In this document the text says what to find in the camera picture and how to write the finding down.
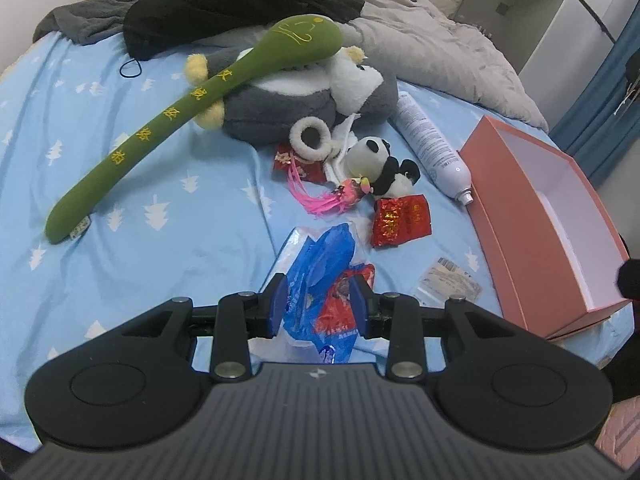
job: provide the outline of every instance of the black fabric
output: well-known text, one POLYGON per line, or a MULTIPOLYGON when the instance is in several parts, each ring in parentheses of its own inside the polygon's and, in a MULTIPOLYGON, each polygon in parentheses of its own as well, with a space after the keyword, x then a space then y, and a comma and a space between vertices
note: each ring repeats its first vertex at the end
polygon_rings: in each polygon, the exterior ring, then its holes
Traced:
POLYGON ((640 301, 640 259, 631 258, 618 269, 616 285, 620 296, 640 301))
POLYGON ((139 0, 124 19, 124 40, 131 57, 147 60, 233 28, 296 14, 322 14, 345 23, 359 17, 363 5, 363 0, 139 0))

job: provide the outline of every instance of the bed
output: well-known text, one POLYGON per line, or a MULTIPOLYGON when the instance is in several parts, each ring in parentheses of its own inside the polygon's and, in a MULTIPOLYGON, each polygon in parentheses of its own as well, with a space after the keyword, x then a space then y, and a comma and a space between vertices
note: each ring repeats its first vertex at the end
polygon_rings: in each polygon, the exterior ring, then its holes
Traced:
MULTIPOLYGON (((39 445, 24 411, 30 375, 47 360, 168 298, 215 304, 225 294, 258 290, 292 229, 324 230, 345 220, 366 232, 369 203, 316 219, 272 177, 274 147, 255 149, 193 121, 123 179, 76 240, 46 243, 51 207, 127 134, 182 96, 186 46, 145 62, 123 78, 121 34, 89 46, 50 33, 0 81, 0 437, 25 450, 39 445)), ((551 142, 546 134, 442 92, 400 82, 455 148, 483 114, 551 142)), ((366 134, 388 140, 397 158, 415 158, 388 124, 366 134)), ((500 306, 468 214, 424 177, 433 235, 371 250, 374 289, 412 293, 439 258, 455 262, 482 287, 477 304, 500 306)), ((602 364, 633 331, 630 307, 559 344, 602 364)), ((431 370, 444 367, 439 341, 427 339, 431 370)), ((210 340, 194 366, 206 369, 210 340)), ((384 365, 388 343, 359 338, 352 362, 384 365)))

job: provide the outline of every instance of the gray plush toy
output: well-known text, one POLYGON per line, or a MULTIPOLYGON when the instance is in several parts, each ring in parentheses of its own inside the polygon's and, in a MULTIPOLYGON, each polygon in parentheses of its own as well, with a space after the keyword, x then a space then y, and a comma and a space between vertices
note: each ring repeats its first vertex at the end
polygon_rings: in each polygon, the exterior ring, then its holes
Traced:
MULTIPOLYGON (((248 51, 225 48, 209 56, 194 54, 186 62, 185 76, 199 86, 248 51)), ((222 127, 230 136, 256 146, 290 140, 300 156, 325 160, 335 149, 325 142, 334 124, 351 114, 360 115, 358 127, 380 124, 396 108, 396 76, 364 64, 365 60, 360 48, 342 48, 318 64, 253 80, 195 121, 205 129, 222 127)))

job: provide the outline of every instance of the panda plush toy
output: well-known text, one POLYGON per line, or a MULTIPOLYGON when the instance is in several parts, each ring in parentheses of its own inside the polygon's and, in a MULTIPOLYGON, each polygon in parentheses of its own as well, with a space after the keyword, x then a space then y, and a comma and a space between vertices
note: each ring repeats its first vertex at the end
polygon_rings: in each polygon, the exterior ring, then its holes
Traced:
MULTIPOLYGON (((186 62, 185 76, 199 86, 250 50, 194 54, 186 62)), ((249 81, 194 120, 254 146, 291 142, 299 156, 318 161, 334 151, 330 132, 337 123, 357 114, 360 127, 382 124, 397 103, 395 74, 371 66, 362 49, 350 46, 321 62, 249 81)))
POLYGON ((420 179, 418 165, 408 159, 399 164, 391 156, 389 143, 380 137, 364 137, 356 142, 344 155, 343 165, 348 177, 369 180, 376 200, 412 195, 414 184, 420 179))

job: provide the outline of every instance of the metal screw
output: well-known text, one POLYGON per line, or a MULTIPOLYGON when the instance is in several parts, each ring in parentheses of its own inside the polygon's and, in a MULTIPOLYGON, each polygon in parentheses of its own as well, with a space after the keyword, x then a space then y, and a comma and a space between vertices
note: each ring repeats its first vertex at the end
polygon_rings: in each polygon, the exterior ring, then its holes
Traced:
POLYGON ((422 367, 412 361, 401 361, 391 367, 391 373, 401 379, 415 379, 422 375, 422 367))
POLYGON ((223 379, 237 379, 244 375, 246 368, 236 361, 225 361, 217 364, 213 371, 218 377, 222 377, 223 379))

